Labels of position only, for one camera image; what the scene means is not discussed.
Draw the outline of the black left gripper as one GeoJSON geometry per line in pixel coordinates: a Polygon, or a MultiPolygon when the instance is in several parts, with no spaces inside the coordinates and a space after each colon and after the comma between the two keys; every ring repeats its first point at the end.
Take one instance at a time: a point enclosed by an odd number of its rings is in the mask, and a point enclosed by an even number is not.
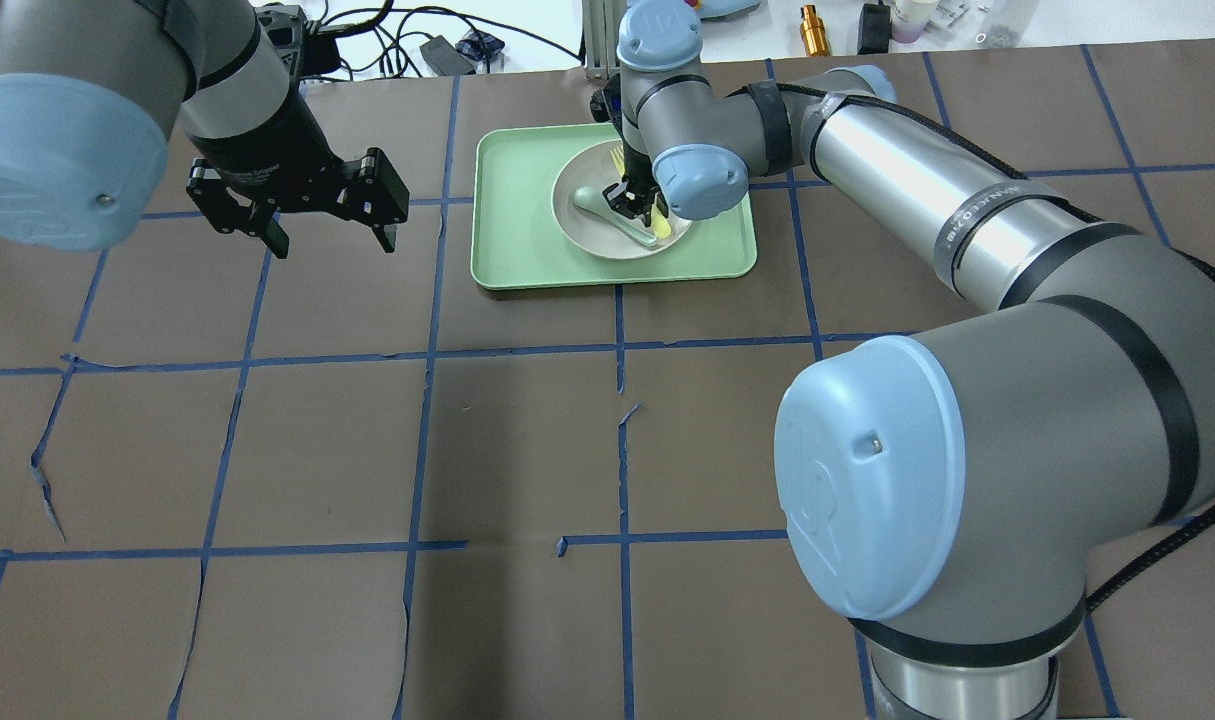
{"type": "Polygon", "coordinates": [[[409,188],[379,147],[352,160],[337,155],[304,100],[284,101],[249,132],[191,142],[199,155],[186,193],[215,231],[258,236],[275,259],[286,259],[290,237],[275,215],[324,212],[363,223],[384,253],[396,251],[409,188]]]}

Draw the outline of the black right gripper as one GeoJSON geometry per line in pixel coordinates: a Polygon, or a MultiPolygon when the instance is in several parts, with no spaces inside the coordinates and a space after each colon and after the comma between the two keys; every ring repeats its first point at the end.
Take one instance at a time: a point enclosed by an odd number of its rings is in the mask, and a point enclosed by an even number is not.
{"type": "Polygon", "coordinates": [[[651,233],[665,233],[666,217],[668,219],[668,204],[663,193],[659,189],[659,182],[652,177],[651,159],[642,154],[642,152],[633,149],[629,143],[625,141],[618,142],[625,144],[625,178],[618,172],[621,178],[614,185],[603,188],[603,195],[608,199],[608,208],[618,214],[620,217],[640,220],[644,227],[651,233]],[[665,214],[659,209],[659,205],[652,205],[652,200],[661,202],[665,214]]]}

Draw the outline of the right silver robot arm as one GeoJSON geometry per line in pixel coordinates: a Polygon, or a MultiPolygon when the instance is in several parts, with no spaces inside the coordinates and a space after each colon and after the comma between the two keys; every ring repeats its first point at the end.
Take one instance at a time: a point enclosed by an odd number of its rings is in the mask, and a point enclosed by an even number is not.
{"type": "Polygon", "coordinates": [[[714,219],[808,165],[979,314],[799,373],[787,542],[866,637],[882,718],[1052,719],[1111,593],[1215,523],[1215,270],[895,104],[875,67],[718,97],[683,1],[631,1],[626,214],[714,219]]]}

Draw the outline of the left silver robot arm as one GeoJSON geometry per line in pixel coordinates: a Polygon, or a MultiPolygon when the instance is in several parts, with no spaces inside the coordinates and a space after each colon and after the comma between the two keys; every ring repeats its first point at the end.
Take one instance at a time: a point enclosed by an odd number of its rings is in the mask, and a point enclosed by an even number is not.
{"type": "Polygon", "coordinates": [[[382,151],[330,149],[299,87],[315,38],[300,10],[245,1],[0,1],[0,237],[128,240],[179,129],[214,231],[286,257],[279,215],[323,212],[392,253],[409,189],[382,151]]]}

